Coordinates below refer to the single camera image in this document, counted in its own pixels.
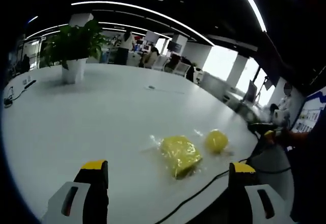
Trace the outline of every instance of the white flower pot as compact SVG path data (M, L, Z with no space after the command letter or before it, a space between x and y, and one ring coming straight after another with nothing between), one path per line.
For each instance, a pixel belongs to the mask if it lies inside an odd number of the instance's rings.
M86 66L85 59L68 60L68 70L62 67L62 81L65 84L79 83L84 78L84 71Z

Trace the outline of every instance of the person's hand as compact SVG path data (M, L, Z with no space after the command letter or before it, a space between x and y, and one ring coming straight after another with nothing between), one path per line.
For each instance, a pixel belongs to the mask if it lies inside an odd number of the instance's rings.
M266 139L267 143L270 145L274 145L275 144L275 131L267 131L264 134L264 138Z

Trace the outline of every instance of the potted plant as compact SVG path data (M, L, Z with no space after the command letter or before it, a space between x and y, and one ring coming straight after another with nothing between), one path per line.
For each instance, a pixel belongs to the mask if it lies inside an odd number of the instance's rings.
M101 31L96 20L90 20L82 27L61 27L60 32L47 41L43 54L45 63L48 66L56 62L62 65L64 83L82 81L87 58L98 58L102 44L106 43Z

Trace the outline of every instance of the yellow ball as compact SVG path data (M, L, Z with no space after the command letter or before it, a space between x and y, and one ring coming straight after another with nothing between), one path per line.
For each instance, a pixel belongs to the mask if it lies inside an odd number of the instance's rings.
M207 149L215 154L221 153L228 143L228 137L218 130L211 131L205 141Z

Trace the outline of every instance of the green leaves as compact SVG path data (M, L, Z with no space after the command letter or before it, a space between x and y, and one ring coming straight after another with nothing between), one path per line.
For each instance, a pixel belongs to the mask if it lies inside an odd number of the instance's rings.
M107 42L101 31L96 20L90 20L82 27L62 26L56 36L47 40L42 54L45 63L51 66L54 62L59 62L63 68L68 69L67 60L90 56L98 58L102 45Z

